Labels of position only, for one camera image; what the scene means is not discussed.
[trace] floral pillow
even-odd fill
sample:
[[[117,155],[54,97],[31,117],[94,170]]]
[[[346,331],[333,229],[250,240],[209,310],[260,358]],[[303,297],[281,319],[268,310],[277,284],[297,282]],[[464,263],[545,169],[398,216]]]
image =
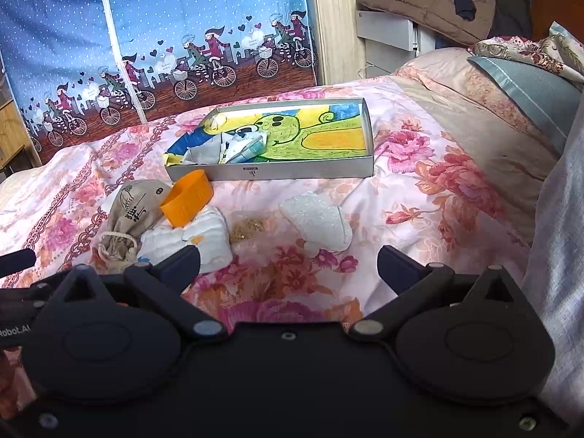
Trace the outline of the floral pillow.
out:
[[[554,150],[550,140],[521,112],[509,96],[481,69],[468,61],[463,48],[437,49],[409,61],[393,73],[422,83],[443,96],[451,90],[490,110],[507,125]]]

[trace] open box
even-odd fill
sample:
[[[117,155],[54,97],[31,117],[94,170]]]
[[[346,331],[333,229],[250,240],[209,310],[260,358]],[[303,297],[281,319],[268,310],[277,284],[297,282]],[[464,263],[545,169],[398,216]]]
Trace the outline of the open box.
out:
[[[365,99],[286,100],[216,108],[166,154],[176,159],[192,145],[201,146],[221,133],[258,129],[268,132],[268,149],[253,161],[222,165],[167,161],[168,175],[173,181],[197,169],[204,170],[211,181],[373,175],[373,134]]]

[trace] orange ring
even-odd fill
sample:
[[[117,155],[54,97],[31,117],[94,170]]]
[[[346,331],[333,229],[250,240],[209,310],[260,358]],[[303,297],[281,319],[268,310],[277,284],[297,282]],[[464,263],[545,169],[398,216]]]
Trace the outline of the orange ring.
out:
[[[160,205],[173,227],[184,227],[213,197],[205,171],[198,169],[180,178]]]

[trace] white drawer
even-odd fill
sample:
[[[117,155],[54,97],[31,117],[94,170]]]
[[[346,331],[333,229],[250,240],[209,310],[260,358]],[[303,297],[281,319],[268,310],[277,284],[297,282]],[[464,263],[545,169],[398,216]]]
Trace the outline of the white drawer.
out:
[[[357,36],[404,51],[413,51],[418,43],[411,20],[379,11],[357,12]]]

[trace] pillow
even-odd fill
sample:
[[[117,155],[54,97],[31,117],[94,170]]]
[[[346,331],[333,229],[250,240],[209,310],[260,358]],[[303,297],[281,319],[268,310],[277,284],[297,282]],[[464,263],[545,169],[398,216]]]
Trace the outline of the pillow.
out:
[[[580,91],[537,66],[506,59],[468,58],[489,74],[562,153],[580,104]]]
[[[463,48],[430,51],[415,58],[393,75],[416,80],[427,89],[451,96],[449,89],[490,110],[507,125],[554,150],[548,138],[521,112],[509,96],[480,68],[468,61]]]

